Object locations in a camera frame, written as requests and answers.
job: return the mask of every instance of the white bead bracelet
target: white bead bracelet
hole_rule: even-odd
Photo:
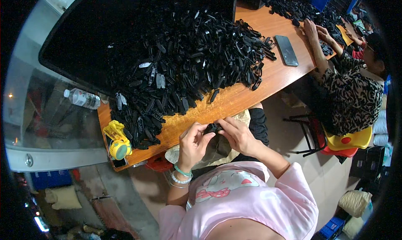
[[[180,183],[180,184],[186,184],[186,183],[189,183],[190,181],[191,181],[191,177],[189,177],[187,180],[185,180],[185,181],[179,181],[175,176],[174,176],[174,173],[175,173],[176,171],[174,171],[174,172],[172,172],[172,174],[170,175],[170,177],[172,177],[172,180],[174,181],[174,182],[177,182],[177,183]]]

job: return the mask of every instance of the glass door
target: glass door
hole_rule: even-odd
[[[93,91],[38,62],[39,50],[59,18],[59,12],[39,0],[10,60],[2,117],[8,161],[16,172],[68,169],[107,161],[97,111],[73,105],[63,97],[65,89],[74,87]]]

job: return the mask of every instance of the red bow print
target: red bow print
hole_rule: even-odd
[[[205,198],[208,196],[215,197],[215,198],[222,198],[227,196],[230,193],[230,189],[224,188],[219,191],[206,191],[205,189],[200,190],[196,195],[195,198]]]

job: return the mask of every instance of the black pants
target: black pants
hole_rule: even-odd
[[[257,140],[260,140],[262,143],[264,143],[265,146],[268,146],[269,141],[268,141],[268,129],[265,126],[265,122],[267,121],[267,118],[265,117],[264,110],[261,108],[253,108],[249,109],[250,112],[250,125],[249,129],[251,133],[254,135],[254,138]],[[245,156],[243,154],[239,154],[237,157],[235,157],[232,162],[241,162],[241,161],[255,161],[259,162],[256,158],[254,157],[249,157]],[[211,170],[215,169],[218,166],[209,166],[209,167],[204,167],[204,168],[199,168],[193,170],[193,180],[195,180],[197,177],[202,176],[203,174],[210,172]]]

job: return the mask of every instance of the plastic water bottle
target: plastic water bottle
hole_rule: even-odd
[[[68,98],[74,105],[87,107],[89,109],[97,109],[101,101],[99,96],[78,88],[64,90],[64,97]]]

